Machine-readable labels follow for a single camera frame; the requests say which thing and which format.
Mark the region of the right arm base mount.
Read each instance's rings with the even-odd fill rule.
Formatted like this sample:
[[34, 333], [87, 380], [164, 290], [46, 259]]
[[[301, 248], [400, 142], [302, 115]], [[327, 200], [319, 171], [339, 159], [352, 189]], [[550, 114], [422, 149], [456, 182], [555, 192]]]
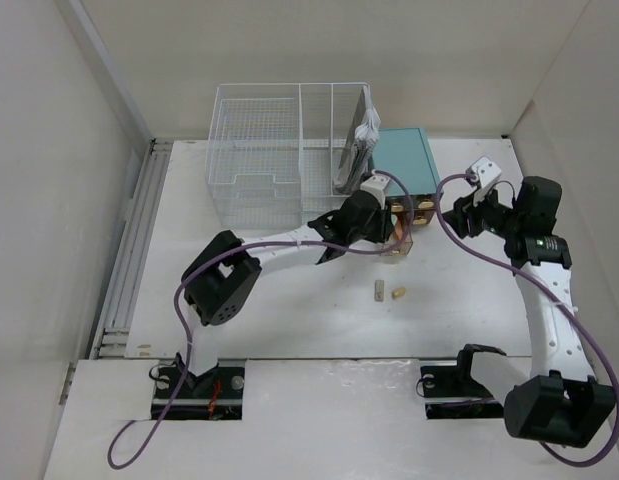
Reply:
[[420, 365], [416, 394], [425, 400], [428, 420], [502, 419], [503, 406], [471, 377], [477, 353], [505, 356], [499, 348], [466, 344], [455, 358], [426, 360]]

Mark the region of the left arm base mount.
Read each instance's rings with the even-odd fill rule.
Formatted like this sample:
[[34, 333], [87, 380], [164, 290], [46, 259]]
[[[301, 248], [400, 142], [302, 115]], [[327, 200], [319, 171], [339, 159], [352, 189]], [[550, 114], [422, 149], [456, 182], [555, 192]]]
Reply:
[[[220, 360], [202, 379], [188, 378], [177, 393], [165, 420], [237, 421], [243, 415], [246, 362]], [[180, 379], [179, 365], [160, 362], [148, 373], [154, 382], [150, 408], [152, 420], [157, 420]]]

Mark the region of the grey white booklet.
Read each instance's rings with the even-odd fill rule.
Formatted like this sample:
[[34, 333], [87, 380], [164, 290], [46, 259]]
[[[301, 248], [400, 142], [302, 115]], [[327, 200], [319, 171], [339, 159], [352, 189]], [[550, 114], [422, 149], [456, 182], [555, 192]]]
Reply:
[[373, 105], [370, 88], [363, 84], [334, 180], [336, 193], [351, 194], [360, 184], [380, 140], [380, 125], [380, 116]]

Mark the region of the orange marker pen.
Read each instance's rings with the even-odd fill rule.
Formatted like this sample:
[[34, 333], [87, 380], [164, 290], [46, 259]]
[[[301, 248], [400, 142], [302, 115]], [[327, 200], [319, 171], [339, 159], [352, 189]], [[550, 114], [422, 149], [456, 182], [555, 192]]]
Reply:
[[392, 215], [392, 221], [394, 225], [394, 231], [392, 237], [395, 241], [399, 241], [404, 235], [404, 215], [402, 213], [396, 213]]

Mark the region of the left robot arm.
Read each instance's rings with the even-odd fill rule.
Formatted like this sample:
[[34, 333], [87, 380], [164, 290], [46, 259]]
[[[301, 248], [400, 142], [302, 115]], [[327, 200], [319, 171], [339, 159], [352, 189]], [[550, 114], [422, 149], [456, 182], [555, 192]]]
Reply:
[[240, 239], [230, 230], [217, 234], [182, 274], [174, 294], [186, 326], [186, 344], [175, 359], [178, 386], [194, 398], [210, 390], [218, 371], [219, 327], [240, 312], [259, 278], [347, 253], [371, 255], [362, 244], [383, 245], [392, 231], [385, 196], [357, 190], [340, 208], [296, 230], [262, 239]]

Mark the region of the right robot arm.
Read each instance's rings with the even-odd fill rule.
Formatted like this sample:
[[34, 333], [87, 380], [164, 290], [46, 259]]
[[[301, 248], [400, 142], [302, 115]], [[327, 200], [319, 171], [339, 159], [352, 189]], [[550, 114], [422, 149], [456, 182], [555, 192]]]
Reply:
[[525, 306], [532, 367], [524, 374], [502, 350], [468, 344], [452, 369], [454, 386], [466, 394], [484, 387], [502, 406], [508, 434], [538, 442], [554, 458], [560, 456], [557, 445], [586, 448], [613, 417], [611, 435], [597, 454], [562, 460], [576, 468], [592, 466], [619, 440], [619, 381], [575, 315], [569, 247], [553, 233], [562, 188], [529, 176], [506, 206], [498, 199], [496, 178], [459, 177], [474, 191], [436, 216], [458, 247], [512, 273]]

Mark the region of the clear smoked drawer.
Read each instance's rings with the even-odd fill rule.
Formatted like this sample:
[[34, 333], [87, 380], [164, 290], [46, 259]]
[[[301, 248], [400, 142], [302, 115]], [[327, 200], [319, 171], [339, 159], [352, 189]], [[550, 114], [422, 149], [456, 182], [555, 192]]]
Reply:
[[407, 212], [398, 212], [404, 215], [404, 235], [399, 241], [395, 241], [391, 236], [390, 239], [381, 247], [383, 250], [382, 256], [388, 256], [392, 258], [401, 259], [406, 257], [413, 246], [412, 238], [412, 223], [409, 221]]

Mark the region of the grey white eraser block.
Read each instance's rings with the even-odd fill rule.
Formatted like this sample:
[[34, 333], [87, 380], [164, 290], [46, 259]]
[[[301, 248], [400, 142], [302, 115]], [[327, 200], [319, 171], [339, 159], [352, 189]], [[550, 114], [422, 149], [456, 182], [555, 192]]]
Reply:
[[374, 300], [376, 302], [383, 302], [385, 297], [385, 282], [378, 279], [374, 282]]

